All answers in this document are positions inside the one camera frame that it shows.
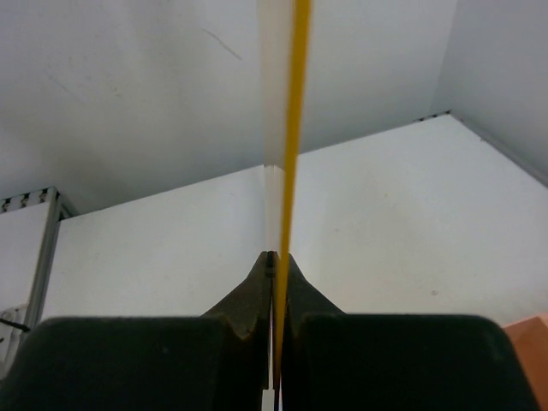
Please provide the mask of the yellow folder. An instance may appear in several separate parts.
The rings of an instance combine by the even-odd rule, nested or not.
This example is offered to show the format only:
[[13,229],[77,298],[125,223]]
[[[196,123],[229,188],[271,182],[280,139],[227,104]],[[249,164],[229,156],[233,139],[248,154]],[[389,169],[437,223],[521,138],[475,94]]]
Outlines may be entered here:
[[289,284],[289,248],[295,180],[305,101],[312,1],[263,1],[261,51],[265,98],[265,165],[268,194],[277,201],[267,212],[267,242],[277,252],[272,296],[274,409],[280,409],[283,329]]

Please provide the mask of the aluminium frame rail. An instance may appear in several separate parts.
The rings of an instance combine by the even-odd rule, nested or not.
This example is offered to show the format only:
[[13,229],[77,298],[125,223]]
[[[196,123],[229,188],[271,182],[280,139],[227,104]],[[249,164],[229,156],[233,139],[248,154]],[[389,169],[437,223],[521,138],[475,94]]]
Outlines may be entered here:
[[40,320],[58,225],[74,215],[54,187],[1,200],[1,375]]

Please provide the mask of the pink desktop file organizer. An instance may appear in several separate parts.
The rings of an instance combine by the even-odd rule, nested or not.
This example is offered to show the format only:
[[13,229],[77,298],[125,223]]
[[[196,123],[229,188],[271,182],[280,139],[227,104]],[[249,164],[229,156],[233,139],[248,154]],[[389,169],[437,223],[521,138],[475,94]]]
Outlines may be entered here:
[[548,408],[547,314],[518,320],[503,328],[512,342],[541,410]]

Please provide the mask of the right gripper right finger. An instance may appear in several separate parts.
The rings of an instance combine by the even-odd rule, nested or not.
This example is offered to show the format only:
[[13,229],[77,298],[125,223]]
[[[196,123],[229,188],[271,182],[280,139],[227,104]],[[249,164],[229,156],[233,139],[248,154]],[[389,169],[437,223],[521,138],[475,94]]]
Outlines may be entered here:
[[286,410],[536,410],[510,339],[489,319],[351,314],[289,265]]

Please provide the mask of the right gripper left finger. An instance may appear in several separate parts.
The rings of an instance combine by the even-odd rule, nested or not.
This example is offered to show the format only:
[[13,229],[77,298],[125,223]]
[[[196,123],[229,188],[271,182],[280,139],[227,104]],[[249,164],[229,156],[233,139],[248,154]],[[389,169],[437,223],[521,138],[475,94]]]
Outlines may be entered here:
[[258,410],[269,386],[276,255],[200,316],[61,317],[22,344],[4,410]]

